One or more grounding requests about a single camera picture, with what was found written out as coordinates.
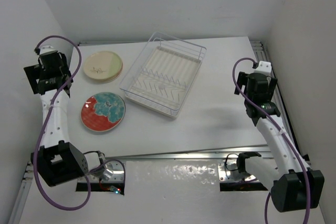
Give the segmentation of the cream plate green section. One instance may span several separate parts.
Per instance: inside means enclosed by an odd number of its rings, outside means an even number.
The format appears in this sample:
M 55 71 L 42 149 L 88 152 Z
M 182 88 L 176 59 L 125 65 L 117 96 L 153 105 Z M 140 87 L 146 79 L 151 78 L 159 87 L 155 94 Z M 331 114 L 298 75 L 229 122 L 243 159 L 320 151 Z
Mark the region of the cream plate green section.
M 102 82 L 115 75 L 123 63 L 118 54 L 112 51 L 99 51 L 90 55 L 83 64 L 85 75 L 92 80 Z

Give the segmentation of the red and teal plate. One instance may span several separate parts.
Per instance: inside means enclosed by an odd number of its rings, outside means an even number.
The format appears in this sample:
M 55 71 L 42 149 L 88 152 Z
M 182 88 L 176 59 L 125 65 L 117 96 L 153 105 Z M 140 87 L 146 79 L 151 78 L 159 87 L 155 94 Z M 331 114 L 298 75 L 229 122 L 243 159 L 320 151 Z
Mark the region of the red and teal plate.
M 103 133 L 112 130 L 123 120 L 126 112 L 124 100 L 112 92 L 100 92 L 83 104 L 80 118 L 91 131 Z

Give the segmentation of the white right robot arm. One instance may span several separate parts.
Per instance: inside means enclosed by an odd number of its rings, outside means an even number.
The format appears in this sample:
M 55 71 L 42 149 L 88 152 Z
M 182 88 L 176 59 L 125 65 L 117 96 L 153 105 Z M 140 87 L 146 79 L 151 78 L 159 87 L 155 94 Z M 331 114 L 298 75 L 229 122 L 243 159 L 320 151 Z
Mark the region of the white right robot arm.
M 268 189 L 279 212 L 317 208 L 324 176 L 310 167 L 290 140 L 281 113 L 271 100 L 277 79 L 240 72 L 236 84 L 234 93 L 243 94 L 246 113 L 264 137 L 277 165 L 271 168 L 258 152 L 243 152 L 237 157 L 238 172 L 254 175 Z

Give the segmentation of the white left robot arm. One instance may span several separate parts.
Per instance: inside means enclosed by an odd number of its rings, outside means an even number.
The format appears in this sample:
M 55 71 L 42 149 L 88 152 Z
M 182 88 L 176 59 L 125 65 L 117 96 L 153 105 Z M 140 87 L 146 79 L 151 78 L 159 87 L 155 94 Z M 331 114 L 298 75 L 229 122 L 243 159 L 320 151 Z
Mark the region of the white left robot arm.
M 42 137 L 31 162 L 37 164 L 39 175 L 50 187 L 89 174 L 107 182 L 114 170 L 103 153 L 83 153 L 70 142 L 67 107 L 72 80 L 66 56 L 52 46 L 43 46 L 37 54 L 38 63 L 24 68 L 43 106 Z

